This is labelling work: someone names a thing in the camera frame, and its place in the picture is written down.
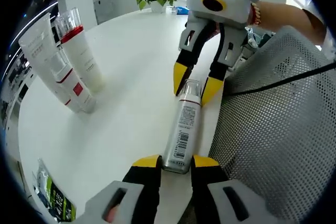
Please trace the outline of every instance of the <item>blue object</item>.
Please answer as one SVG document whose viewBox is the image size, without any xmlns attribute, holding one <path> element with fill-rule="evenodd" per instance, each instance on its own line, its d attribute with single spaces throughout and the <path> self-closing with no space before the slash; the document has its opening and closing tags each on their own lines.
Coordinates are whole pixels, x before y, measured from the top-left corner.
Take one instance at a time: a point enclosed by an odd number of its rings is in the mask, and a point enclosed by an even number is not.
<svg viewBox="0 0 336 224">
<path fill-rule="evenodd" d="M 178 15 L 188 15 L 189 14 L 189 9 L 185 8 L 185 7 L 177 7 L 177 14 Z"/>
</svg>

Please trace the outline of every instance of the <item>black cable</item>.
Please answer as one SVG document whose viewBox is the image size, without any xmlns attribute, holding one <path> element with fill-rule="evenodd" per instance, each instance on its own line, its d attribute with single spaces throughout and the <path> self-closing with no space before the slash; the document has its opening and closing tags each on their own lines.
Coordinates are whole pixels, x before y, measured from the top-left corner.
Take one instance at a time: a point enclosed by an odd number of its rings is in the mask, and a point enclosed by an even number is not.
<svg viewBox="0 0 336 224">
<path fill-rule="evenodd" d="M 272 83 L 270 85 L 266 85 L 266 86 L 258 88 L 258 89 L 252 89 L 252 90 L 247 90 L 247 91 L 242 91 L 242 92 L 237 92 L 237 93 L 231 93 L 231 94 L 229 93 L 229 94 L 224 94 L 223 96 L 224 97 L 232 97 L 232 96 L 236 96 L 236 95 L 252 94 L 252 93 L 262 92 L 262 91 L 265 91 L 265 90 L 268 90 L 268 89 L 272 89 L 272 88 L 276 88 L 278 86 L 282 86 L 284 84 L 288 84 L 288 83 L 293 82 L 293 81 L 298 81 L 298 80 L 301 80 L 301 79 L 304 79 L 304 78 L 307 78 L 307 77 L 310 77 L 310 76 L 315 76 L 317 74 L 327 72 L 331 69 L 336 69 L 336 61 L 334 61 L 331 64 L 325 65 L 323 67 L 316 68 L 316 69 L 313 69 L 313 70 L 310 70 L 310 71 L 307 71 L 307 72 L 304 72 L 304 73 L 300 73 L 296 76 L 292 76 L 292 77 L 287 78 L 285 80 L 281 80 L 281 81 Z"/>
<path fill-rule="evenodd" d="M 37 211 L 36 209 L 34 209 L 38 214 L 42 215 L 41 212 Z"/>
<path fill-rule="evenodd" d="M 21 173 L 21 169 L 20 169 L 20 162 L 19 162 L 19 161 L 17 162 L 17 166 L 18 166 L 18 168 L 19 168 L 20 177 L 21 177 L 22 184 L 23 184 L 23 191 L 25 191 L 25 193 L 27 193 L 27 192 L 26 192 L 26 187 L 25 187 L 25 182 L 23 181 L 23 177 L 22 177 L 22 173 Z"/>
<path fill-rule="evenodd" d="M 221 53 L 223 51 L 223 47 L 224 47 L 224 39 L 225 39 L 225 29 L 224 29 L 224 24 L 223 23 L 219 23 L 219 33 L 220 33 L 220 40 L 219 40 L 219 46 L 218 46 L 218 50 L 217 53 L 214 57 L 214 62 L 217 62 L 219 57 L 221 56 Z"/>
</svg>

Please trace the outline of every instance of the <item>red label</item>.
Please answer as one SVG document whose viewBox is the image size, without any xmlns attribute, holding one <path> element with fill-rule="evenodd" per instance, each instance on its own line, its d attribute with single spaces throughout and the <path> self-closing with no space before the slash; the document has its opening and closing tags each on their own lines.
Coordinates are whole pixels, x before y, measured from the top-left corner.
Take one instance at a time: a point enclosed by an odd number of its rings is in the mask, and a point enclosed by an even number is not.
<svg viewBox="0 0 336 224">
<path fill-rule="evenodd" d="M 81 94 L 81 92 L 83 91 L 83 87 L 81 86 L 81 84 L 79 84 L 79 82 L 76 84 L 73 91 L 75 92 L 76 96 L 79 96 Z"/>
<path fill-rule="evenodd" d="M 68 42 L 83 30 L 84 28 L 82 25 L 75 27 L 73 30 L 69 31 L 61 38 L 61 43 L 64 44 L 65 42 Z"/>
</svg>

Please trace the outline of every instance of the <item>bracelet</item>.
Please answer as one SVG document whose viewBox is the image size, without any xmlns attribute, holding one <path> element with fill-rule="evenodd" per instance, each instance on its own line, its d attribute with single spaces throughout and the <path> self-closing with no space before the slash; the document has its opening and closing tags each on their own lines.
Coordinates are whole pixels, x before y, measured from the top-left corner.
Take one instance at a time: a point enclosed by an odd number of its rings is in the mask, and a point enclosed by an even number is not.
<svg viewBox="0 0 336 224">
<path fill-rule="evenodd" d="M 253 17 L 252 17 L 252 25 L 259 25 L 261 23 L 261 14 L 260 9 L 256 3 L 251 3 Z"/>
</svg>

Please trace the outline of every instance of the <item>black circular opening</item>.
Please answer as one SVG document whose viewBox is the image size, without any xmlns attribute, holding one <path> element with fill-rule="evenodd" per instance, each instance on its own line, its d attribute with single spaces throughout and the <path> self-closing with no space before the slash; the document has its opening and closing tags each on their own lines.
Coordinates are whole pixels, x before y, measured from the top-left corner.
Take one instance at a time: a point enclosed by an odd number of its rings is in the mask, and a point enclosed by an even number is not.
<svg viewBox="0 0 336 224">
<path fill-rule="evenodd" d="M 203 0 L 203 5 L 214 12 L 220 12 L 223 10 L 223 6 L 217 0 Z"/>
</svg>

